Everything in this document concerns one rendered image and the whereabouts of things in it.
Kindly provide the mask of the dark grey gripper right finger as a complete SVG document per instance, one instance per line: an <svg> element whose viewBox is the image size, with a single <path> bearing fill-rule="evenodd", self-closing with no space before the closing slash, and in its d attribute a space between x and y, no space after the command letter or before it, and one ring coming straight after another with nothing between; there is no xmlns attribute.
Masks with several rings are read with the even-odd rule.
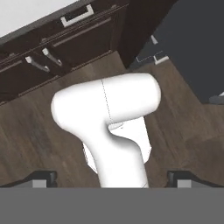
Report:
<svg viewBox="0 0 224 224"><path fill-rule="evenodd" d="M202 188L217 187L224 188L224 185L218 185L207 180L198 178L190 171L168 171L166 187L173 188Z"/></svg>

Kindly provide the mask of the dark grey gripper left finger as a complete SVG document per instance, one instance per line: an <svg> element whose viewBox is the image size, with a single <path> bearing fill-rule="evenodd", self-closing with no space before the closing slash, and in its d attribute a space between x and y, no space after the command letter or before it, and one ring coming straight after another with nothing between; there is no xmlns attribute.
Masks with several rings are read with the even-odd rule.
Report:
<svg viewBox="0 0 224 224"><path fill-rule="evenodd" d="M51 188L57 187L58 173L56 171L33 171L31 174L20 180L1 185L6 187L30 187L30 188Z"/></svg>

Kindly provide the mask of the dark brown cupboard door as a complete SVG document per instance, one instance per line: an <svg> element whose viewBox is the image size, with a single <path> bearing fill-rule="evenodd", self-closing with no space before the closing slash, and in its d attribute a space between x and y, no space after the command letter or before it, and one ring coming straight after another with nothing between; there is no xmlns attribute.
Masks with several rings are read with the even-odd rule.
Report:
<svg viewBox="0 0 224 224"><path fill-rule="evenodd" d="M50 72L39 70L26 62L32 56L39 64L48 66ZM50 80L58 74L57 67L40 52L28 52L0 65L0 102L11 101L24 91Z"/></svg>
<svg viewBox="0 0 224 224"><path fill-rule="evenodd" d="M99 19L78 30L72 30L50 41L45 48L62 66L76 68L110 50L112 17Z"/></svg>

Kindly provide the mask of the dark grey appliance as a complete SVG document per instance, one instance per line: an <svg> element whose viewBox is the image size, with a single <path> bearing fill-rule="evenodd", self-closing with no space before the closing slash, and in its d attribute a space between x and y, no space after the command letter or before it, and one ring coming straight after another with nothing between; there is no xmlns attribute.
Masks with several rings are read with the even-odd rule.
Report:
<svg viewBox="0 0 224 224"><path fill-rule="evenodd" d="M129 68L161 55L204 104L224 105L224 0L178 0Z"/></svg>

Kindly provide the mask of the dark brown drawer front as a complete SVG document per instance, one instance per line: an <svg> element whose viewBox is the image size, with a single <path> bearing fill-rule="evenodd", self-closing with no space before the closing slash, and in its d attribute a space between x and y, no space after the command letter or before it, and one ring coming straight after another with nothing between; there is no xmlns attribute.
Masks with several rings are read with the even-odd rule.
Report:
<svg viewBox="0 0 224 224"><path fill-rule="evenodd" d="M63 32L69 26L65 28L60 18L64 16L72 18L80 15L86 11L88 4L92 5L94 15L72 25L84 23L90 18L123 7L129 2L130 0L77 0L72 2L66 7L0 37L0 60L30 51Z"/></svg>

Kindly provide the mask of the white rounded post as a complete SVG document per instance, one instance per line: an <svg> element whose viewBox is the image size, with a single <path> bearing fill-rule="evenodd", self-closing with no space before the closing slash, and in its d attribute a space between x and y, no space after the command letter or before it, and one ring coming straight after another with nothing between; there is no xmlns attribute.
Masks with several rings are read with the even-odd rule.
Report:
<svg viewBox="0 0 224 224"><path fill-rule="evenodd" d="M74 84L54 94L53 120L89 149L102 188L149 186L140 146L109 130L158 109L161 90L149 73L125 73Z"/></svg>

